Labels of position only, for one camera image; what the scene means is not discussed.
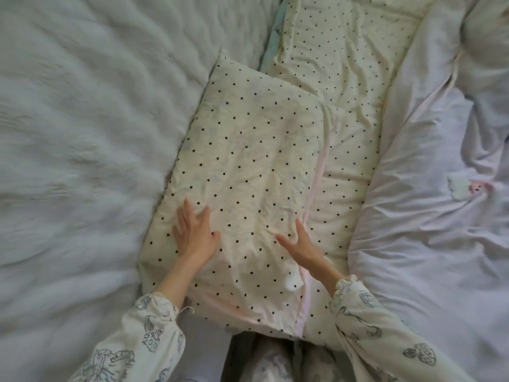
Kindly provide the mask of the teal patterned fabric edge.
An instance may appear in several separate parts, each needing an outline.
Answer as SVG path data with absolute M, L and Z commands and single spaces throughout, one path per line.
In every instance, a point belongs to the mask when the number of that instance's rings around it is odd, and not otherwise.
M 289 0 L 282 0 L 275 18 L 273 20 L 272 28 L 270 31 L 269 39 L 266 45 L 265 52 L 262 56 L 259 71 L 262 73 L 266 72 L 267 67 L 270 65 L 271 59 L 278 53 L 279 42 L 281 37 L 281 28 L 283 26 L 284 17 L 288 7 Z

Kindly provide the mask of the white fluffy blanket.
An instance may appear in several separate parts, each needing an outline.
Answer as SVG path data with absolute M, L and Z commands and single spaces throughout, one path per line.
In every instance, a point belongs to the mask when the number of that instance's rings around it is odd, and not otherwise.
M 67 382 L 137 260 L 221 48 L 281 0 L 0 0 L 0 382 Z

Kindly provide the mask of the small pink white applique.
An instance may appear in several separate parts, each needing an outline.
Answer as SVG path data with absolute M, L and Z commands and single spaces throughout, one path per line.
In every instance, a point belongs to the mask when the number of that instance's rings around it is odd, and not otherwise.
M 462 173 L 449 173 L 446 178 L 450 195 L 456 201 L 466 201 L 493 192 L 491 182 L 470 179 Z

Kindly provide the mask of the person's right hand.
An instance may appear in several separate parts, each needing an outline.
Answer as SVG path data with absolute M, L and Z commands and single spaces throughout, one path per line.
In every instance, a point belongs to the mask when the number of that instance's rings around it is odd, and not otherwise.
M 305 227 L 299 219 L 295 221 L 298 245 L 296 251 L 288 251 L 287 253 L 295 260 L 295 262 L 307 270 L 309 274 L 318 280 L 329 265 L 324 258 L 323 253 L 311 241 Z

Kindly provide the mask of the cream black-dotted pillow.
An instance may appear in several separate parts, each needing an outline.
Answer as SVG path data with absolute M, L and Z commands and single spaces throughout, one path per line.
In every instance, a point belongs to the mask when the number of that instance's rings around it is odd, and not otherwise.
M 224 326 L 301 338 L 310 275 L 275 238 L 305 225 L 343 112 L 221 50 L 146 234 L 142 292 L 177 259 L 171 234 L 188 199 L 220 231 L 217 253 L 190 286 L 195 312 Z

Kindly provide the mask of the person's left forearm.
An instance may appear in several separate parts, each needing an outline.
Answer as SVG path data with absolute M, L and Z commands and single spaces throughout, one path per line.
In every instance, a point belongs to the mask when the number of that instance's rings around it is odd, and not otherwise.
M 183 354 L 183 300 L 207 259 L 183 255 L 156 291 L 140 297 L 68 382 L 167 382 Z

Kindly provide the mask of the person's right forearm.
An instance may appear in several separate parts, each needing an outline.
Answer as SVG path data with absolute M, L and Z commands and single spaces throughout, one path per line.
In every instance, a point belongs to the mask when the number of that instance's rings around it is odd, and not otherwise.
M 342 275 L 323 257 L 313 276 L 331 296 L 329 310 L 355 382 L 476 382 L 384 308 L 356 276 Z

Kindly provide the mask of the cream black-dotted quilt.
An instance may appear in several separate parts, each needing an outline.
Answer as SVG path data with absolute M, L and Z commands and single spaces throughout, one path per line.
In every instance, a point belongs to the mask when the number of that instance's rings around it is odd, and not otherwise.
M 284 0 L 279 49 L 262 71 L 343 110 L 307 226 L 340 272 L 379 160 L 388 88 L 435 0 Z

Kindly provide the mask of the pale lilac duvet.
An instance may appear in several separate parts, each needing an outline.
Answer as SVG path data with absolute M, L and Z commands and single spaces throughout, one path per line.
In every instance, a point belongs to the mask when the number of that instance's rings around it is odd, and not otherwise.
M 387 92 L 348 262 L 478 382 L 509 382 L 509 0 L 438 0 Z M 454 200 L 446 176 L 491 182 Z

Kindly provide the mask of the person's left hand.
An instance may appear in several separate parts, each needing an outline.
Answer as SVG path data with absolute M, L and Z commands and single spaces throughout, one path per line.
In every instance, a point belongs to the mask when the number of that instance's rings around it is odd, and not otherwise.
M 183 205 L 177 209 L 177 221 L 173 226 L 178 251 L 176 266 L 200 271 L 218 250 L 209 246 L 213 232 L 210 226 L 210 208 L 206 206 L 201 215 L 196 216 L 190 201 L 185 199 Z

